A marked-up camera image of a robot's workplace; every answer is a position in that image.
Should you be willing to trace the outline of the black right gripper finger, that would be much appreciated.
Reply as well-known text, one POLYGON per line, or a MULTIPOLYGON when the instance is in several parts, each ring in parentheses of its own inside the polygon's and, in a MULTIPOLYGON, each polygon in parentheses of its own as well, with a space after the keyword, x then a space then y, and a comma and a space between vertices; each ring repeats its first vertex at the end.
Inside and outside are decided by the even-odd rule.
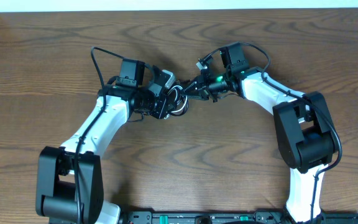
POLYGON ((184 93, 199 93, 204 86, 204 80, 200 78, 194 78, 183 83, 184 93))
POLYGON ((182 91, 182 95, 193 100, 208 101, 209 95, 204 90, 182 91))

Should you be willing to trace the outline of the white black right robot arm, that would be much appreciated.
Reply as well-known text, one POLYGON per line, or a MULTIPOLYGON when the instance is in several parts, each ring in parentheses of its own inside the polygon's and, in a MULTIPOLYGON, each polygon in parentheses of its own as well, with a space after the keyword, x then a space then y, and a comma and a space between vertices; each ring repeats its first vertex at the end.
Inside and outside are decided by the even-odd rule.
POLYGON ((260 67, 226 65, 214 76, 207 66, 182 90, 195 100, 217 101, 236 93, 273 116, 278 150, 290 168, 290 194, 285 210, 293 223, 314 223, 321 218, 319 197, 325 172, 341 161, 341 140, 324 96, 292 90, 260 67))

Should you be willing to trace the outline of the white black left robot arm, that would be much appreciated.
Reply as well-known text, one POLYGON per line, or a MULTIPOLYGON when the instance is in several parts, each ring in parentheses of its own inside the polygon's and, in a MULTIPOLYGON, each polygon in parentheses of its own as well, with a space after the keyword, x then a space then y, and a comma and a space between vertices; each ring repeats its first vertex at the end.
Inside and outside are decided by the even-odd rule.
POLYGON ((35 211, 50 223, 118 223, 121 209, 104 199, 101 158, 132 113, 157 119, 174 108, 176 78, 156 66, 123 68, 98 92, 96 105, 75 134, 39 156, 35 211))

